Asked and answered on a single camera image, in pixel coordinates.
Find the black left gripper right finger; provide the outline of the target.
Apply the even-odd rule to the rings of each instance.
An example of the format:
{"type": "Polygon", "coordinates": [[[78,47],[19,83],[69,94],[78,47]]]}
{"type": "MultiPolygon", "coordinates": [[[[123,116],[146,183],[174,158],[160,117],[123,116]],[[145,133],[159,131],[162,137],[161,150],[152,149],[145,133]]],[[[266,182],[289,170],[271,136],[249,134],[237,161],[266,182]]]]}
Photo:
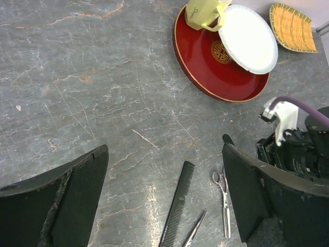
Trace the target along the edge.
{"type": "Polygon", "coordinates": [[[279,169],[223,136],[224,171],[240,238],[248,243],[265,219],[276,218],[288,246],[328,246],[328,185],[279,169]]]}

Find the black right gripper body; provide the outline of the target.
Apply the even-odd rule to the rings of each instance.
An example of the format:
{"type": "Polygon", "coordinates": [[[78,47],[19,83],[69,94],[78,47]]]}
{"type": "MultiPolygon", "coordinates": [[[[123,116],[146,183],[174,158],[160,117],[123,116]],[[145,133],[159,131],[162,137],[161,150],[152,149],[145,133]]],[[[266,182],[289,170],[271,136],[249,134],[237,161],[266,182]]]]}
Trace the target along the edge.
{"type": "Polygon", "coordinates": [[[259,140],[258,159],[312,182],[328,183],[328,127],[311,115],[304,123],[305,132],[285,130],[280,146],[274,134],[259,140]]]}

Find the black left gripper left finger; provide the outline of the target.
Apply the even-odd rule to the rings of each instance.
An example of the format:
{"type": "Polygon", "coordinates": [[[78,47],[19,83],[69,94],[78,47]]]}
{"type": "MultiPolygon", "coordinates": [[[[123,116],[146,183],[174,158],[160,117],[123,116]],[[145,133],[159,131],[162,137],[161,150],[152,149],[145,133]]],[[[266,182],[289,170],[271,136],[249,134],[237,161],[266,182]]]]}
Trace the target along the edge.
{"type": "Polygon", "coordinates": [[[87,246],[107,172],[101,145],[1,188],[1,246],[87,246]]]}

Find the silver thinning scissors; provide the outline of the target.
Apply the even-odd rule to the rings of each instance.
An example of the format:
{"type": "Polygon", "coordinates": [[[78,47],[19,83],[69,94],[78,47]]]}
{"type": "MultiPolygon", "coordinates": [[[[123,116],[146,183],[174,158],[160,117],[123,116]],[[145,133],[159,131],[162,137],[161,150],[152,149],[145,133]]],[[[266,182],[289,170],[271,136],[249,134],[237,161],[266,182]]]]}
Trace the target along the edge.
{"type": "Polygon", "coordinates": [[[222,171],[214,171],[212,174],[212,180],[217,184],[222,192],[222,209],[223,209],[223,226],[224,236],[229,239],[231,237],[230,226],[230,209],[228,201],[228,182],[225,174],[225,168],[222,171]]]}

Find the silver hair scissors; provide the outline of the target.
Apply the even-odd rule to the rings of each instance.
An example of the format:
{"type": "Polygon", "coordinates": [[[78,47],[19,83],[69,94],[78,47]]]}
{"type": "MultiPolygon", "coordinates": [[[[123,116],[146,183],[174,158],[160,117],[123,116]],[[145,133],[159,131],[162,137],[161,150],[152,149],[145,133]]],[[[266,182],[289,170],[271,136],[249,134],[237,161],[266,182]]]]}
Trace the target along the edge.
{"type": "Polygon", "coordinates": [[[188,235],[187,239],[185,240],[184,244],[182,247],[188,247],[192,244],[202,222],[204,221],[205,216],[207,215],[207,211],[205,210],[200,218],[198,219],[197,223],[195,224],[194,228],[192,229],[191,233],[188,235]]]}

